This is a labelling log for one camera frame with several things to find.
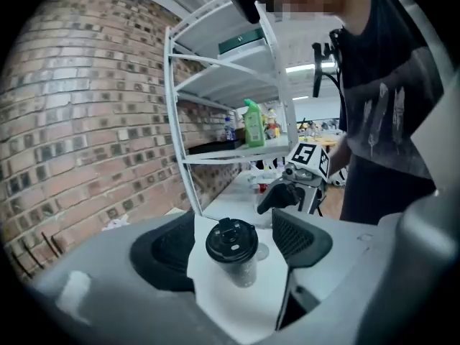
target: black tray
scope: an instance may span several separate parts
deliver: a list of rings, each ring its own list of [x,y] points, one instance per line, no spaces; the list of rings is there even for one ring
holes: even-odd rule
[[[190,147],[188,149],[188,153],[190,155],[196,155],[198,153],[236,150],[242,144],[243,141],[241,141],[240,139],[237,139],[235,141],[210,142],[201,144],[199,146]]]

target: cup lid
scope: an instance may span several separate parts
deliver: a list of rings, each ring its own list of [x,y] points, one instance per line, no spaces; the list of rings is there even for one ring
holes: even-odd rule
[[[245,263],[257,252],[259,238],[254,225],[223,218],[209,232],[206,251],[217,262]]]

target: ceiling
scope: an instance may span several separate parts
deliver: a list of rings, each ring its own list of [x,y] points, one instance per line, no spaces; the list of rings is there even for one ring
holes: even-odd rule
[[[180,18],[185,18],[191,12],[211,0],[153,0],[169,9]],[[280,45],[282,60],[286,67],[304,65],[313,62],[314,42],[329,42],[328,33],[340,27],[340,21],[334,17],[325,17],[319,14],[296,14],[290,17],[283,13],[281,20],[271,14],[272,23],[277,41]],[[313,71],[303,71],[289,74],[293,97],[309,96],[312,92]],[[321,85],[320,97],[338,96],[333,83],[325,78]]]

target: ceiling light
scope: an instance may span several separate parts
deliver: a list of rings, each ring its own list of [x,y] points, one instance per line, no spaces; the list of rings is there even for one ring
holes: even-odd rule
[[[333,62],[321,63],[322,68],[333,68],[334,66],[336,66],[336,64]],[[293,66],[291,68],[286,68],[286,73],[294,73],[294,72],[300,72],[302,70],[314,70],[314,69],[315,69],[315,64],[299,65],[299,66]]]

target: green spray bottle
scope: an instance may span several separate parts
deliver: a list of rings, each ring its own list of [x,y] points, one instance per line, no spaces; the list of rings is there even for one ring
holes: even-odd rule
[[[265,133],[262,125],[262,114],[259,106],[253,100],[244,100],[248,106],[244,117],[244,128],[246,129],[246,143],[249,147],[259,147],[265,145]]]

